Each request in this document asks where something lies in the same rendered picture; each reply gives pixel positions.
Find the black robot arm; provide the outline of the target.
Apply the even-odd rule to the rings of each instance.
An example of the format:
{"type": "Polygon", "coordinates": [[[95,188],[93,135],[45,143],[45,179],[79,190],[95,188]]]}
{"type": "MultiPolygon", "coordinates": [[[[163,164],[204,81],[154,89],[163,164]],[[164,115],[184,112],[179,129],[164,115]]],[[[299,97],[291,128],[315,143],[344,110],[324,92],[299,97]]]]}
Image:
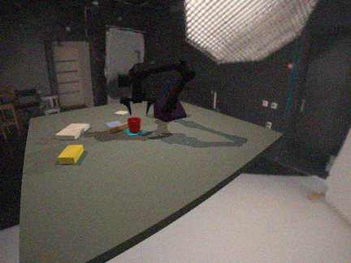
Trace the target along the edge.
{"type": "MultiPolygon", "coordinates": [[[[149,75],[176,70],[180,73],[180,78],[177,80],[175,87],[171,92],[165,95],[167,102],[162,105],[162,109],[165,114],[171,113],[177,109],[178,96],[188,81],[190,81],[195,75],[195,71],[192,63],[188,63],[185,60],[179,58],[173,58],[171,60],[158,62],[158,63],[137,63],[128,71],[129,75],[118,75],[118,88],[130,87],[132,83],[133,87],[144,87],[143,79],[149,75]]],[[[142,90],[132,90],[132,103],[142,103],[146,100],[146,93],[142,90]]]]}

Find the beige cube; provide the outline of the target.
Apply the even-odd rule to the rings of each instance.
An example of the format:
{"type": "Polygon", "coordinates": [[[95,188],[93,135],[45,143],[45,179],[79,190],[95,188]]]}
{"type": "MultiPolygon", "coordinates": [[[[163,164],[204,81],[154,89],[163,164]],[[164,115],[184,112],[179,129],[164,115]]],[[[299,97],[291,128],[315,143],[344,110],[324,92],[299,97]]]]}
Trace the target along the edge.
{"type": "Polygon", "coordinates": [[[120,116],[124,116],[126,114],[128,114],[128,112],[126,111],[118,111],[117,113],[115,113],[115,115],[120,115],[120,116]]]}

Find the brown wooden curved bar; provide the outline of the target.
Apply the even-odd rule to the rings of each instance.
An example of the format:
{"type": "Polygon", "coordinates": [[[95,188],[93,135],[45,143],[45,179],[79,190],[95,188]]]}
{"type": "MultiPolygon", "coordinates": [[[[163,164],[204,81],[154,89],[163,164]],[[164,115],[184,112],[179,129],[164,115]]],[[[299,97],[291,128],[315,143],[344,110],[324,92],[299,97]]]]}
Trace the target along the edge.
{"type": "Polygon", "coordinates": [[[108,133],[111,134],[113,132],[117,132],[119,130],[122,130],[122,129],[126,128],[126,127],[128,127],[128,122],[108,128],[108,133]]]}

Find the beige rectangular block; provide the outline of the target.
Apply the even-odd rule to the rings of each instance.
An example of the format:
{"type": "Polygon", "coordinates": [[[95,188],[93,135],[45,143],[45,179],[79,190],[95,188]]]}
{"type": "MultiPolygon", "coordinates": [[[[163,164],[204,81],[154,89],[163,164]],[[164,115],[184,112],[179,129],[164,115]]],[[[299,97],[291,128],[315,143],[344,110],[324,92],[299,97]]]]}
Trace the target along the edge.
{"type": "Polygon", "coordinates": [[[56,140],[76,140],[78,136],[81,136],[87,129],[89,129],[88,124],[72,123],[55,135],[56,140]]]}

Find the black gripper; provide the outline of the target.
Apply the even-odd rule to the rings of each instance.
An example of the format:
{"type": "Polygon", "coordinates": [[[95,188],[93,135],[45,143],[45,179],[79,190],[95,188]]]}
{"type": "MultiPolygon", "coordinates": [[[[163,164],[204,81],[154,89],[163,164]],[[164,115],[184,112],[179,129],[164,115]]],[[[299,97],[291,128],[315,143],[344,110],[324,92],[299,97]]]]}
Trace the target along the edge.
{"type": "MultiPolygon", "coordinates": [[[[139,91],[140,89],[142,90],[142,92],[144,92],[144,87],[132,87],[132,89],[136,91],[139,91]]],[[[130,108],[130,101],[132,101],[132,99],[128,98],[128,96],[121,97],[120,104],[124,104],[128,108],[129,114],[132,115],[131,108],[130,108]]],[[[144,101],[148,102],[146,106],[146,115],[147,115],[150,105],[156,102],[156,97],[149,97],[149,98],[146,98],[146,100],[144,101]]]]}

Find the red cup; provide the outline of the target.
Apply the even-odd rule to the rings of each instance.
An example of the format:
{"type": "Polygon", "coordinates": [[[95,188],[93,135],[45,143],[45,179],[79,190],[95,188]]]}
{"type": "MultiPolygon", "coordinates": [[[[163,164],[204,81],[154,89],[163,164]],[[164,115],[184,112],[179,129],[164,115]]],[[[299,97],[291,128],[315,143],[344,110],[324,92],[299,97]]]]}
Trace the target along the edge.
{"type": "Polygon", "coordinates": [[[131,133],[138,133],[141,131],[141,118],[131,117],[127,119],[128,129],[131,133]]]}

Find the yellow rectangular block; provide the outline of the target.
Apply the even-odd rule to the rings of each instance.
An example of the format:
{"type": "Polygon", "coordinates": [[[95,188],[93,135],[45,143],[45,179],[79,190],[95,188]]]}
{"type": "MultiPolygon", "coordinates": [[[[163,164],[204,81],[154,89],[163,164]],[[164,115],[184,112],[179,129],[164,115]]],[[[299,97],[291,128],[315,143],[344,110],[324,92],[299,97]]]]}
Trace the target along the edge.
{"type": "Polygon", "coordinates": [[[83,145],[69,144],[66,149],[58,156],[59,164],[76,164],[80,155],[83,153],[83,145]]]}

